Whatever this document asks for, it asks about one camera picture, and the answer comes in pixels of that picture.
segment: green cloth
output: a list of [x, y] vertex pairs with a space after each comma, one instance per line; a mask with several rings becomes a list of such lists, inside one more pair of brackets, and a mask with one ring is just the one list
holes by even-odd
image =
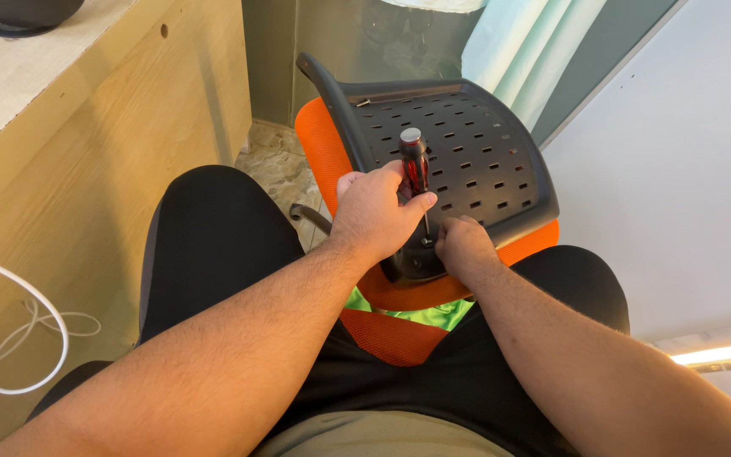
[[261, 443], [252, 457], [513, 457], [476, 432], [396, 410], [330, 412]]
[[[399, 317], [400, 319], [410, 320], [424, 325], [432, 325], [433, 327], [451, 331], [472, 306], [473, 302], [462, 299], [426, 310], [388, 311], [387, 314], [389, 316]], [[346, 307], [353, 310], [372, 311], [368, 300], [363, 297], [363, 294], [360, 293], [360, 289], [357, 287], [354, 288], [349, 295], [349, 299], [346, 300]]]

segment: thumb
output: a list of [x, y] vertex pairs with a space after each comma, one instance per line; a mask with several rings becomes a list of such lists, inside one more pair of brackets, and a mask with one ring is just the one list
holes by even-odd
[[413, 221], [419, 221], [427, 210], [431, 209], [439, 197], [433, 192], [420, 193], [412, 198], [405, 206], [402, 206], [405, 217]]

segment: wooden desk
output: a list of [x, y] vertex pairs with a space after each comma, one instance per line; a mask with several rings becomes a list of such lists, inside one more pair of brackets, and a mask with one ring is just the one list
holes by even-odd
[[[250, 124], [240, 0], [86, 0], [52, 33], [0, 38], [0, 265], [104, 325], [71, 338], [62, 374], [131, 348], [159, 198], [190, 168], [232, 165]], [[26, 297], [0, 276], [0, 342]], [[0, 385], [44, 378], [59, 353], [37, 328]], [[0, 439], [48, 388], [0, 395]]]

